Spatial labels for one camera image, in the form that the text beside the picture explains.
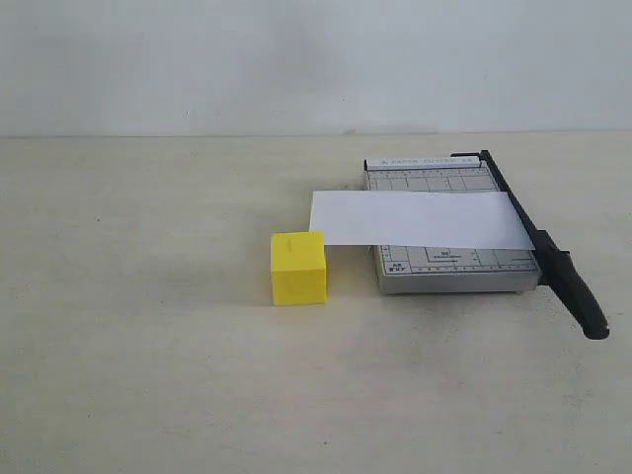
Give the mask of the black cutter blade lever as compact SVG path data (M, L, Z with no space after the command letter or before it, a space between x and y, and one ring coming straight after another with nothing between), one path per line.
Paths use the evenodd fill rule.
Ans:
M575 318L585 337L601 341L610 334L607 319L592 291L577 272L569 251L557 247L547 231L538 229L512 191L500 168L488 150L452 153L451 157L478 157L487 163L500 190L505 192L521 220L540 268L539 285L549 286Z

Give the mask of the white paper strip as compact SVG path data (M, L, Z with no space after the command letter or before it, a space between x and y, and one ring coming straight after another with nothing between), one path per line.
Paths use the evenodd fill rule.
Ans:
M506 193L315 191L311 231L327 246L532 250Z

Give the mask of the yellow foam cube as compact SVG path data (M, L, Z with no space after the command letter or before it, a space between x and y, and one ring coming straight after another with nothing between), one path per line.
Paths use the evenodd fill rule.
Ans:
M318 231L273 234L271 280L276 306L326 303L324 234Z

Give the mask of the grey paper cutter base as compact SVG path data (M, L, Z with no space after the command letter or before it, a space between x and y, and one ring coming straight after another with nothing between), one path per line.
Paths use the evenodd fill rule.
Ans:
M499 189L477 153L437 158L364 161L368 191L482 193ZM453 249L382 245L371 248L384 294L524 292L538 285L539 267L526 250Z

